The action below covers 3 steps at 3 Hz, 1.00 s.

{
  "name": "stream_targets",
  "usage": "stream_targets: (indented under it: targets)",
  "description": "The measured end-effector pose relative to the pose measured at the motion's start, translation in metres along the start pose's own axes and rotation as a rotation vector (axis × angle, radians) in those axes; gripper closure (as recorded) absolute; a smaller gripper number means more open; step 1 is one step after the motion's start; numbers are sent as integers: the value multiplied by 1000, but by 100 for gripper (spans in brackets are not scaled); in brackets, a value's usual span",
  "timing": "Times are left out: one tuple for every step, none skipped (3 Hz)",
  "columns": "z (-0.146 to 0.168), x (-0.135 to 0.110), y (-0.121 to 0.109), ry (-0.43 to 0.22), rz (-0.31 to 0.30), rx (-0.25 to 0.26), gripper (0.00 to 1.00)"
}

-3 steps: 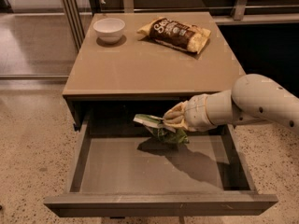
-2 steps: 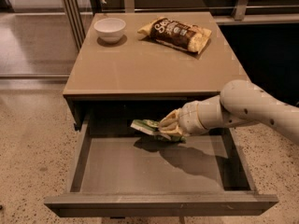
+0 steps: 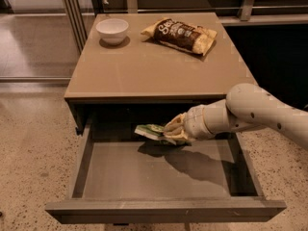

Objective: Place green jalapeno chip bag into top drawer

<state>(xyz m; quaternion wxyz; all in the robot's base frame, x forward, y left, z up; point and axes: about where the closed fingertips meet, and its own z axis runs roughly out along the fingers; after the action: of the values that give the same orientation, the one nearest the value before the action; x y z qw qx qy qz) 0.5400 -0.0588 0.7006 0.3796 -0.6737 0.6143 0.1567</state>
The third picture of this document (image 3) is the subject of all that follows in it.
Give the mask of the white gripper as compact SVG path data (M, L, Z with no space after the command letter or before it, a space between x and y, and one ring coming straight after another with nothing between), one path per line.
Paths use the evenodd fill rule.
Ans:
M204 119L204 105L190 108L177 115L164 128L164 136L174 141L202 141L214 137Z

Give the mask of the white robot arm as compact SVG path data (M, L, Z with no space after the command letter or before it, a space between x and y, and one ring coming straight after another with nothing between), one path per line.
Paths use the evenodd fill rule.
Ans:
M308 148L308 113L291 107L252 84L234 86L220 101L177 115L164 128L167 138L208 140L225 132L269 127Z

